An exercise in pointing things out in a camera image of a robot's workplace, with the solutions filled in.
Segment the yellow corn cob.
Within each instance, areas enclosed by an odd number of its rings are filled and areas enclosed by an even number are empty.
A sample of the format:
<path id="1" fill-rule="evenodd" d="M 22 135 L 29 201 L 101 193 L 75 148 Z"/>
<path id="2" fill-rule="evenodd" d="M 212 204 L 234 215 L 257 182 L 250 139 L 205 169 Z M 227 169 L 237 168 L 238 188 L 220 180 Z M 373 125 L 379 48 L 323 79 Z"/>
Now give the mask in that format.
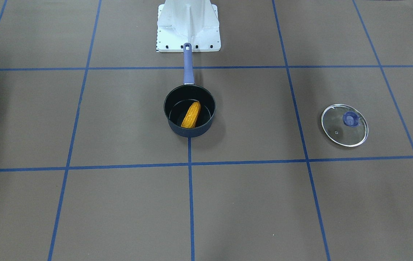
<path id="1" fill-rule="evenodd" d="M 186 112 L 182 120 L 181 127 L 188 128 L 188 129 L 195 128 L 200 112 L 201 112 L 200 102 L 199 101 L 193 102 L 188 108 L 188 111 Z"/>

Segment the white pedestal column with base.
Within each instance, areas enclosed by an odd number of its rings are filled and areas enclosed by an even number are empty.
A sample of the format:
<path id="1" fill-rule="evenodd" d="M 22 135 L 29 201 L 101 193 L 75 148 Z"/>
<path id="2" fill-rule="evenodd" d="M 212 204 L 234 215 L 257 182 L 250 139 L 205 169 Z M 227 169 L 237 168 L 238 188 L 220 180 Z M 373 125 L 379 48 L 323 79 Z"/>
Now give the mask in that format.
<path id="1" fill-rule="evenodd" d="M 167 0 L 157 8 L 156 51 L 193 52 L 221 50 L 218 7 L 209 0 Z"/>

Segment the glass pot lid blue knob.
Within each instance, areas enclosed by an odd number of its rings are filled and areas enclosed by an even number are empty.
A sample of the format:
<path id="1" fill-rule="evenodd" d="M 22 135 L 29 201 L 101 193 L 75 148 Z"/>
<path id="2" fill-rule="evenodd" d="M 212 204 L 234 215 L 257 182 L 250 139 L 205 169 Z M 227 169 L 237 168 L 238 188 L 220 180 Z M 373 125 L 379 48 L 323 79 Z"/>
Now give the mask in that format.
<path id="1" fill-rule="evenodd" d="M 363 144 L 369 134 L 364 116 L 346 104 L 333 104 L 324 109 L 321 127 L 330 140 L 349 148 Z"/>

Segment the dark blue saucepan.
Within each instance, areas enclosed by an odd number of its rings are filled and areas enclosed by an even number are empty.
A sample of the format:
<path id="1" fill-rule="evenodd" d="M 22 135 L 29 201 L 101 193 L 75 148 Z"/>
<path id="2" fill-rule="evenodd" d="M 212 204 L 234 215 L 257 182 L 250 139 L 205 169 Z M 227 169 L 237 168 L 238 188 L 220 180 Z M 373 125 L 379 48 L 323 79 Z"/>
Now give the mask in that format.
<path id="1" fill-rule="evenodd" d="M 171 90 L 164 101 L 164 113 L 172 131 L 185 138 L 199 137 L 212 126 L 216 113 L 216 101 L 210 91 L 197 85 L 193 72 L 193 46 L 183 45 L 183 84 Z M 201 111 L 195 128 L 182 128 L 182 120 L 190 105 L 199 101 Z"/>

